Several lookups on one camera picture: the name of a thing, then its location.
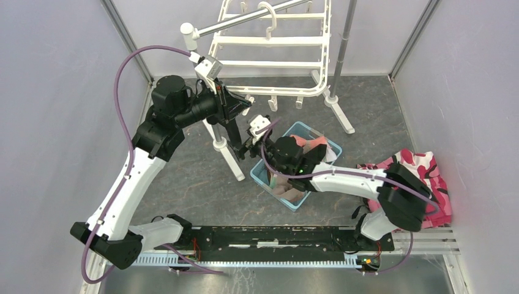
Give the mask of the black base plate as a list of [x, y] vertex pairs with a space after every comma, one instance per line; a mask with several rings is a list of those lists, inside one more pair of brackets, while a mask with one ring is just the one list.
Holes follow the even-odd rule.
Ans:
[[201, 226], [184, 230], [173, 247], [201, 262], [324, 262], [348, 254], [395, 249], [392, 235], [373, 241], [353, 227]]

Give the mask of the black sock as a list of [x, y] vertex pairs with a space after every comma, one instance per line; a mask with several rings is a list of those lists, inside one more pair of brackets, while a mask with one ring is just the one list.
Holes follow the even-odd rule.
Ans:
[[326, 144], [319, 144], [306, 152], [303, 156], [306, 164], [319, 164], [326, 158], [328, 146]]
[[247, 152], [247, 148], [243, 145], [241, 140], [241, 133], [238, 128], [237, 122], [235, 119], [231, 119], [225, 125], [226, 132], [228, 134], [231, 148], [236, 156], [237, 160], [244, 160], [245, 153]]

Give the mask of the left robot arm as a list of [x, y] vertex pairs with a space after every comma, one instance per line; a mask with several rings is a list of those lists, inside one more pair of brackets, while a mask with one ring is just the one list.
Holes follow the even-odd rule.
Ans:
[[236, 116], [251, 106], [219, 80], [187, 86], [177, 75], [162, 77], [151, 93], [152, 106], [134, 135], [129, 156], [99, 209], [76, 222], [71, 235], [124, 270], [143, 252], [164, 244], [186, 249], [192, 243], [189, 223], [180, 217], [132, 226], [133, 214], [153, 179], [184, 141], [184, 128], [200, 121], [223, 126], [234, 149], [241, 147]]

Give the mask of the white sock drying rack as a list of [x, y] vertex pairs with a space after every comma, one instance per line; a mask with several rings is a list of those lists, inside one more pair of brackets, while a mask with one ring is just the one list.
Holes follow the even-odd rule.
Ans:
[[305, 98], [324, 97], [343, 130], [354, 133], [354, 127], [338, 103], [337, 85], [348, 44], [356, 2], [347, 10], [338, 58], [330, 72], [330, 40], [332, 3], [330, 1], [283, 1], [272, 4], [259, 1], [249, 10], [246, 1], [233, 10], [223, 1], [217, 22], [205, 28], [183, 23], [180, 32], [189, 51], [197, 51], [200, 38], [212, 41], [207, 56], [223, 64], [223, 68], [244, 72], [252, 70], [269, 75], [308, 75], [312, 86], [230, 86], [230, 91], [245, 97], [264, 96], [272, 111], [278, 109], [279, 97], [293, 97], [296, 108]]

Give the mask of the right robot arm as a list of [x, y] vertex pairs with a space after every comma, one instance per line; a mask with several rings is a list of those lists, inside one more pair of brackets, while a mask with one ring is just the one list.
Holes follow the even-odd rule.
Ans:
[[439, 210], [430, 189], [403, 165], [372, 170], [337, 167], [324, 161], [326, 151], [327, 145], [320, 144], [304, 152], [294, 137], [276, 141], [251, 137], [237, 155], [240, 159], [246, 152], [261, 156], [272, 174], [286, 178], [299, 191], [339, 192], [378, 203], [379, 209], [364, 216], [353, 234], [355, 245], [362, 250], [371, 249], [397, 229], [419, 232], [429, 214], [427, 206]]

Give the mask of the pink camouflage cloth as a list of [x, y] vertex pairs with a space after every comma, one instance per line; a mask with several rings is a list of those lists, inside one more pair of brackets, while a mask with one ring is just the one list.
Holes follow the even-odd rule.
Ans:
[[435, 156], [431, 151], [415, 153], [404, 148], [380, 163], [357, 164], [356, 167], [363, 170], [387, 169], [395, 163], [406, 167], [414, 176], [419, 178], [436, 198], [439, 211], [435, 214], [428, 214], [422, 223], [422, 228], [449, 225], [452, 221], [453, 212], [447, 184], [441, 176]]

